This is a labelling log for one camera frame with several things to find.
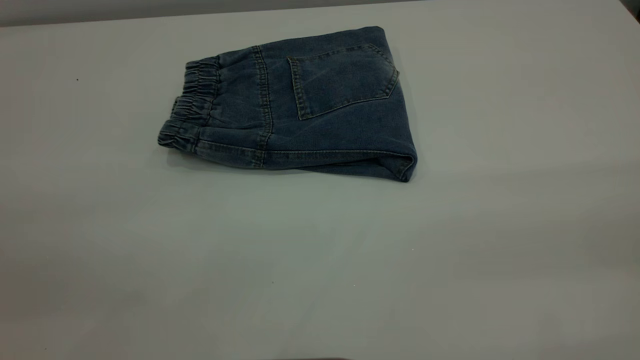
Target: white table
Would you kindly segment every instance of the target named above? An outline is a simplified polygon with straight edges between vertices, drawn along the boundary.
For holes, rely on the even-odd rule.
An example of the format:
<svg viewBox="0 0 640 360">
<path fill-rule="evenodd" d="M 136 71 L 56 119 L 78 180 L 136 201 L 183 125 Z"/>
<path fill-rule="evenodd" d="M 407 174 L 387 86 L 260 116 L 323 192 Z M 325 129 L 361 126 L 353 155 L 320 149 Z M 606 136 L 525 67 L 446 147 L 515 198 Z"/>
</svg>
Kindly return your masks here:
<svg viewBox="0 0 640 360">
<path fill-rule="evenodd" d="M 188 60 L 368 25 L 411 182 L 156 144 Z M 0 359 L 635 359 L 639 45 L 615 0 L 0 29 Z"/>
</svg>

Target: gathered waistband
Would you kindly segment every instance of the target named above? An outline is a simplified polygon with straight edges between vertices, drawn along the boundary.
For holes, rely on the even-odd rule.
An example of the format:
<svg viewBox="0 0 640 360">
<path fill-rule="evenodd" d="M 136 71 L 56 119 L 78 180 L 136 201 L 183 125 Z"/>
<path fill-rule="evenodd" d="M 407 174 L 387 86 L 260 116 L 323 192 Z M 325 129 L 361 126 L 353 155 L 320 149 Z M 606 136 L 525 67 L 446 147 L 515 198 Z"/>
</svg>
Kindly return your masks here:
<svg viewBox="0 0 640 360">
<path fill-rule="evenodd" d="M 205 126 L 210 119 L 213 100 L 218 96 L 219 83 L 219 56 L 187 63 L 182 95 L 176 98 L 171 116 L 160 130 L 159 145 L 193 151 L 199 128 Z M 183 145 L 188 143 L 190 149 L 177 146 L 176 142 L 181 138 L 189 140 Z"/>
</svg>

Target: seam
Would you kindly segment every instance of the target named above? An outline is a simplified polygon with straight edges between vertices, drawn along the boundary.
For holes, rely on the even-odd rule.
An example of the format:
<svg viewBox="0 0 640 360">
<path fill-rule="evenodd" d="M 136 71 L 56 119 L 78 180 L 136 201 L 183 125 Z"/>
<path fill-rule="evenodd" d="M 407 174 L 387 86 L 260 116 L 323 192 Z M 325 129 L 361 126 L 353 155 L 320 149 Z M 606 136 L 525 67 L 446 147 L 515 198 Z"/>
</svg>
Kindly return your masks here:
<svg viewBox="0 0 640 360">
<path fill-rule="evenodd" d="M 288 56 L 287 60 L 289 60 L 289 66 L 291 68 L 291 81 L 293 82 L 293 92 L 296 98 L 296 107 L 298 108 L 298 118 L 305 120 L 308 119 L 311 114 L 308 110 L 305 93 L 300 81 L 300 63 L 298 63 L 296 58 L 292 58 L 291 56 Z"/>
<path fill-rule="evenodd" d="M 211 96 L 211 101 L 209 101 L 209 108 L 207 109 L 207 121 L 205 121 L 204 126 L 209 127 L 212 123 L 213 117 L 211 116 L 211 109 L 213 109 L 213 102 L 218 97 L 218 87 L 220 86 L 220 59 L 215 57 L 216 62 L 216 75 L 213 77 L 202 77 L 202 79 L 213 80 L 213 95 Z"/>
<path fill-rule="evenodd" d="M 264 130 L 260 133 L 258 138 L 258 152 L 255 154 L 253 164 L 254 167 L 262 168 L 264 167 L 264 153 L 267 147 L 267 142 L 273 132 L 273 116 L 271 114 L 271 99 L 269 98 L 269 74 L 259 45 L 253 47 L 253 59 L 255 60 L 256 67 L 258 69 L 260 109 L 262 111 L 262 117 L 264 118 Z"/>
<path fill-rule="evenodd" d="M 176 135 L 177 138 L 184 138 L 184 139 L 193 139 L 190 136 L 180 136 L 180 135 Z M 241 146 L 234 146 L 234 145 L 227 145 L 224 143 L 217 143 L 217 142 L 210 142 L 207 140 L 202 140 L 200 139 L 200 141 L 198 142 L 198 145 L 201 143 L 206 143 L 206 144 L 210 144 L 216 147 L 226 147 L 229 149 L 235 149 L 235 150 L 242 150 L 242 151 L 251 151 L 251 152 L 260 152 L 260 150 L 257 149 L 252 149 L 249 147 L 241 147 Z M 409 168 L 415 163 L 415 156 L 411 155 L 411 154 L 400 154 L 398 152 L 392 152 L 392 151 L 381 151 L 381 150 L 310 150 L 310 151 L 282 151 L 282 150 L 269 150 L 269 151 L 262 151 L 263 155 L 266 153 L 269 154 L 324 154 L 324 153 L 356 153 L 356 152 L 365 152 L 367 154 L 383 154 L 383 155 L 393 155 L 393 156 L 400 156 L 402 158 L 409 158 L 410 160 L 405 161 L 405 165 L 400 166 L 399 170 L 402 170 L 399 175 L 395 174 L 399 179 L 404 179 L 404 175 L 406 174 L 406 171 L 409 170 Z"/>
</svg>

